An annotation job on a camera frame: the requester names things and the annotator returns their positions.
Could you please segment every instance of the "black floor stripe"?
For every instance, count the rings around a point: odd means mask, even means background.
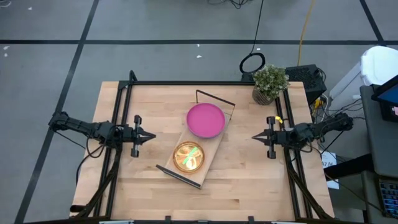
[[[379,41],[379,45],[381,46],[386,46],[386,43],[383,39],[383,37],[381,36],[380,30],[376,25],[376,21],[374,20],[371,11],[369,10],[368,5],[366,4],[365,0],[359,0],[363,11],[365,12],[366,17],[368,18],[369,23],[371,24],[372,30],[374,32],[374,35],[376,35],[377,40]]]
[[[79,40],[0,40],[0,44],[79,44]],[[263,45],[298,45],[299,40],[256,40]],[[378,40],[304,40],[303,45],[377,45]],[[253,44],[253,40],[86,40],[84,44],[98,45],[160,45],[160,44]]]
[[[90,29],[91,23],[93,22],[93,18],[94,18],[94,14],[95,14],[95,11],[96,11],[96,8],[98,5],[98,1],[99,0],[93,1],[93,5],[92,5],[90,13],[88,15],[85,28],[83,29],[83,33],[80,37],[80,41],[78,43],[78,47],[76,49],[75,56],[73,57],[72,64],[70,65],[69,72],[66,77],[65,83],[63,85],[61,95],[58,100],[57,107],[56,107],[55,111],[61,111],[63,104],[65,103],[65,99],[67,97],[67,93],[68,93],[70,84],[72,82],[73,75],[75,74],[75,70],[76,70],[80,55],[81,55],[81,51],[83,50],[84,40],[87,38],[88,31]],[[23,223],[24,222],[26,212],[29,208],[30,201],[32,200],[34,190],[36,188],[37,182],[40,177],[40,173],[43,169],[45,158],[47,157],[47,153],[49,151],[52,138],[53,138],[53,131],[48,130],[47,134],[45,136],[42,148],[39,153],[39,158],[36,161],[36,165],[34,167],[32,176],[30,177],[29,184],[26,188],[24,198],[22,199],[22,203],[19,207],[17,217],[15,219],[15,223]]]
[[[256,40],[263,45],[298,45],[299,40]],[[85,44],[159,45],[159,44],[253,44],[253,40],[86,40]],[[376,45],[377,40],[304,40],[303,45]]]
[[[0,44],[79,44],[79,40],[0,40]]]

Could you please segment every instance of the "plant pot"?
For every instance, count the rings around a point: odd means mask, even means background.
[[[253,88],[253,92],[251,94],[254,101],[260,105],[270,105],[275,99],[268,99],[267,95],[261,93],[256,86]]]

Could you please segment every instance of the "green leaves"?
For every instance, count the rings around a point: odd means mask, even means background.
[[[266,65],[253,75],[257,89],[270,99],[276,99],[281,90],[289,86],[289,76],[285,74],[285,68],[277,68],[275,65]]]

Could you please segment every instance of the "white container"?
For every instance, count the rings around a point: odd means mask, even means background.
[[[398,75],[398,50],[389,47],[372,47],[329,92],[333,99],[329,107],[330,112],[354,103],[360,99],[359,88],[363,85],[383,85]],[[361,116],[363,110],[345,111],[349,116]]]

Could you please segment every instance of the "black ring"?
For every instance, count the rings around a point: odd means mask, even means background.
[[[260,67],[256,68],[255,70],[253,70],[253,71],[251,71],[251,72],[245,72],[245,71],[243,70],[243,63],[244,63],[247,59],[249,59],[250,57],[255,56],[255,55],[260,56],[260,58],[261,58],[261,60],[262,60]],[[264,66],[265,64],[266,64],[266,58],[265,58],[265,56],[264,56],[262,53],[250,53],[248,56],[246,56],[246,57],[241,61],[241,64],[239,65],[239,70],[241,71],[241,73],[254,73],[254,72],[256,72],[256,71],[262,69],[263,66]]]

